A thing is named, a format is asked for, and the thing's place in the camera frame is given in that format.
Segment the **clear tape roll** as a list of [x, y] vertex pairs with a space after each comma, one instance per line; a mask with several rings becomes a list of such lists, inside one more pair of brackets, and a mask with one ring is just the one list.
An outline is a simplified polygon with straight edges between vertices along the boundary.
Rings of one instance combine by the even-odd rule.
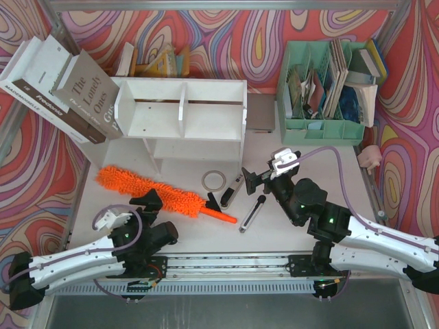
[[218, 170], [207, 171], [201, 179], [203, 188], [208, 192], [218, 192], [226, 185], [226, 176]]

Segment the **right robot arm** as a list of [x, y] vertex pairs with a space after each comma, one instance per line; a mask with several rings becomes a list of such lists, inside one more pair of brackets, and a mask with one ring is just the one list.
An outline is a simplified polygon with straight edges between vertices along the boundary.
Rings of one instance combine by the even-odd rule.
[[276, 178], [242, 171], [249, 195], [263, 186], [273, 194], [294, 226], [306, 226], [316, 244], [304, 259], [289, 262], [292, 276], [330, 276], [343, 271], [371, 271], [407, 280], [426, 293], [438, 294], [438, 239], [421, 238], [355, 217], [327, 201], [327, 192], [309, 178], [292, 182], [297, 170]]

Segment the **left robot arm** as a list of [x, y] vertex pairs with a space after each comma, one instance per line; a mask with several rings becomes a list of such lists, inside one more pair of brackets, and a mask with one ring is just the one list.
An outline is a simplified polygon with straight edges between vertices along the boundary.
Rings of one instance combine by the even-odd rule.
[[158, 193], [150, 190], [128, 206], [107, 206], [97, 213], [92, 229], [108, 230], [106, 236], [48, 256], [16, 254], [5, 282], [10, 309], [35, 306], [69, 285], [100, 278], [129, 278], [154, 288], [167, 271], [167, 259], [155, 255], [178, 240], [172, 222], [154, 223], [162, 207]]

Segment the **black white marker pen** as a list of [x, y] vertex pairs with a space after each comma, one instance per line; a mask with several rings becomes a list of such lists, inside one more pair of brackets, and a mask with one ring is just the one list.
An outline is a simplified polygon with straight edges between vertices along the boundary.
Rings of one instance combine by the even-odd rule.
[[258, 215], [260, 209], [264, 205], [265, 201], [266, 201], [265, 195], [258, 196], [256, 202], [254, 203], [254, 205], [252, 206], [252, 208], [250, 209], [250, 211], [248, 212], [248, 214], [246, 215], [246, 217], [244, 218], [244, 220], [240, 224], [240, 227], [239, 227], [240, 233], [243, 234], [248, 230], [248, 228], [251, 226], [252, 222], [254, 221], [256, 216]]

